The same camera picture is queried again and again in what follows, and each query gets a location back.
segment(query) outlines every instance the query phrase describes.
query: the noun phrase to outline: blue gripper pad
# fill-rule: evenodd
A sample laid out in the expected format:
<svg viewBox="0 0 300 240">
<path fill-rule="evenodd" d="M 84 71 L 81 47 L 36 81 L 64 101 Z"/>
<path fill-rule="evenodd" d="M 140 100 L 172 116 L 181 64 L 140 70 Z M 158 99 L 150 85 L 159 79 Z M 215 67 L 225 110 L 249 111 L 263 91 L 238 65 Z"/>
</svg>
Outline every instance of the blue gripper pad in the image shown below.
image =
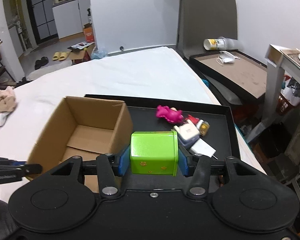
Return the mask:
<svg viewBox="0 0 300 240">
<path fill-rule="evenodd" d="M 183 176 L 188 176 L 189 167 L 187 165 L 187 159 L 180 149 L 178 149 L 178 151 L 179 151 L 179 160 L 178 160 L 179 168 Z"/>
<path fill-rule="evenodd" d="M 123 176 L 130 164 L 130 145 L 124 151 L 124 153 L 120 156 L 120 164 L 118 166 L 118 173 Z"/>
</svg>

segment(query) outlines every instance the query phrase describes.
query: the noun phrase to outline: black door frame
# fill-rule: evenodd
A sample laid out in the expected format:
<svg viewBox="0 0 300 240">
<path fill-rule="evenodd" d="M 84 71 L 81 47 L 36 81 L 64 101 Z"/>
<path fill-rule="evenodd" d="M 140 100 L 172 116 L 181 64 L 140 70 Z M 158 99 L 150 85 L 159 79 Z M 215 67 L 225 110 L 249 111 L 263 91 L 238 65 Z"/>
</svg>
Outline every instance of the black door frame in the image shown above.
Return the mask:
<svg viewBox="0 0 300 240">
<path fill-rule="evenodd" d="M 38 28 L 37 28 L 38 26 L 37 26 L 37 23 L 35 21 L 34 11 L 33 11 L 33 6 L 36 5 L 36 4 L 33 5 L 32 4 L 32 0 L 26 0 L 26 1 L 27 1 L 27 7 L 28 7 L 28 12 L 29 12 L 29 18 L 30 18 L 30 22 L 31 22 L 31 27 L 32 27 L 32 30 L 33 30 L 33 34 L 34 34 L 34 38 L 35 38 L 36 43 L 40 44 L 40 43 L 43 43 L 45 41 L 49 41 L 49 40 L 51 40 L 53 38 L 57 38 L 58 34 L 53 34 L 53 35 L 48 36 L 48 37 L 46 37 L 44 39 L 40 39 L 39 31 L 38 31 Z"/>
</svg>

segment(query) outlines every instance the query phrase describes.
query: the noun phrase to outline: red toy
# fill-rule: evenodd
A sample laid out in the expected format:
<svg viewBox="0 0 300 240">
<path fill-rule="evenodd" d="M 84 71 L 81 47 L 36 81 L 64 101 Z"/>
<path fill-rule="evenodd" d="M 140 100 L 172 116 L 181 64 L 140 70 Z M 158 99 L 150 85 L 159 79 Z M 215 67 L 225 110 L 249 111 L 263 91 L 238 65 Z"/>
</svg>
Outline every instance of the red toy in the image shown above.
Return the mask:
<svg viewBox="0 0 300 240">
<path fill-rule="evenodd" d="M 188 117 L 186 118 L 186 120 L 190 120 L 194 125 L 196 125 L 200 119 L 188 114 Z"/>
<path fill-rule="evenodd" d="M 165 118 L 169 123 L 177 124 L 183 120 L 182 111 L 168 106 L 158 106 L 156 117 Z"/>
</svg>

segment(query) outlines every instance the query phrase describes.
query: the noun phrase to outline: green box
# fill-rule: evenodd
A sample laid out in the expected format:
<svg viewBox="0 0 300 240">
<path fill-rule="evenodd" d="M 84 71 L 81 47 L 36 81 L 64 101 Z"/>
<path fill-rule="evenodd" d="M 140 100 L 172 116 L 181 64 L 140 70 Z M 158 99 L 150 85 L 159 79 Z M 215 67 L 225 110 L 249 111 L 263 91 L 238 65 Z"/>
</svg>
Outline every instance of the green box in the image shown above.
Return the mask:
<svg viewBox="0 0 300 240">
<path fill-rule="evenodd" d="M 178 167 L 177 132 L 133 133 L 130 163 L 134 174 L 175 176 Z"/>
</svg>

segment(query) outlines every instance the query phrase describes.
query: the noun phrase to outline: red basket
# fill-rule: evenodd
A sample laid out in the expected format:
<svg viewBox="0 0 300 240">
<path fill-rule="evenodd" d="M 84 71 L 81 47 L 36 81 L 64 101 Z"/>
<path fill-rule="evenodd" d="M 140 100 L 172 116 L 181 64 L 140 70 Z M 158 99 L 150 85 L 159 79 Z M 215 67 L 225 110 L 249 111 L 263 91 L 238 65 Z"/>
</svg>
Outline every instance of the red basket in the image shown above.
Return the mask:
<svg viewBox="0 0 300 240">
<path fill-rule="evenodd" d="M 300 103 L 297 106 L 293 106 L 289 103 L 289 101 L 280 93 L 278 104 L 277 104 L 277 113 L 279 115 L 285 115 L 287 112 L 289 112 L 291 109 L 294 109 L 298 107 Z"/>
</svg>

